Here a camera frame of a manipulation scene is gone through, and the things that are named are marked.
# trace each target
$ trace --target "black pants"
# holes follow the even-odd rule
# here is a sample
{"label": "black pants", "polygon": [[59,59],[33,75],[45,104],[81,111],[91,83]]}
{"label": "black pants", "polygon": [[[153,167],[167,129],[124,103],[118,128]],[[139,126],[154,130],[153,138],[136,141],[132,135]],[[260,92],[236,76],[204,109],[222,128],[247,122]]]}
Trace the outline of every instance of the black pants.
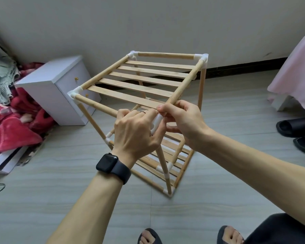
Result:
{"label": "black pants", "polygon": [[268,217],[244,244],[305,244],[305,225],[286,213]]}

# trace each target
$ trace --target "smartwatch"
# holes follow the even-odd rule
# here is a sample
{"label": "smartwatch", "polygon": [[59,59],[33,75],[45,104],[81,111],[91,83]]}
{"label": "smartwatch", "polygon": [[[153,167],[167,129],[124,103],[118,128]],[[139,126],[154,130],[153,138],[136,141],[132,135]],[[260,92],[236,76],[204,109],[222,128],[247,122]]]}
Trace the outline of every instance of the smartwatch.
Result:
{"label": "smartwatch", "polygon": [[123,181],[123,185],[126,184],[131,176],[131,170],[122,164],[117,156],[111,153],[105,154],[100,159],[96,169],[106,174],[117,175]]}

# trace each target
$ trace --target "pink bedsheet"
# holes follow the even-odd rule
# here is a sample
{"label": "pink bedsheet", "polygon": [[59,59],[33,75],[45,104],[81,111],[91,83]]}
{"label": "pink bedsheet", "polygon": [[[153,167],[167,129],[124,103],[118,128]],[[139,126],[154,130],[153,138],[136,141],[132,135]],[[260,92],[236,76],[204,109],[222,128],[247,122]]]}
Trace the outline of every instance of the pink bedsheet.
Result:
{"label": "pink bedsheet", "polygon": [[288,94],[305,109],[305,37],[294,48],[281,67],[268,91]]}

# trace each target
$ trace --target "white wall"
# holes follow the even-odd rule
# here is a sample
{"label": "white wall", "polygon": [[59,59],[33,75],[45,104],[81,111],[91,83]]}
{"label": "white wall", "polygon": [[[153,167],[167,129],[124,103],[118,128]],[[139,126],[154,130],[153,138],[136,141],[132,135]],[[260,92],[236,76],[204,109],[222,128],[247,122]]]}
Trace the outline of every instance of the white wall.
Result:
{"label": "white wall", "polygon": [[22,61],[82,54],[91,73],[130,50],[209,53],[209,68],[286,57],[305,0],[0,0],[0,36]]}

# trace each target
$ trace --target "gray cloth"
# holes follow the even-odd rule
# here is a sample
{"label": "gray cloth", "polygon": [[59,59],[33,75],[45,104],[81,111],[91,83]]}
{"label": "gray cloth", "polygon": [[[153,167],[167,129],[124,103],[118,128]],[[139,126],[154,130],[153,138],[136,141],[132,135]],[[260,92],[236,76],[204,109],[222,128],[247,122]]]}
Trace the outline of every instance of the gray cloth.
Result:
{"label": "gray cloth", "polygon": [[0,44],[0,103],[7,105],[12,97],[10,87],[20,75],[16,62],[7,55],[3,48],[3,45]]}

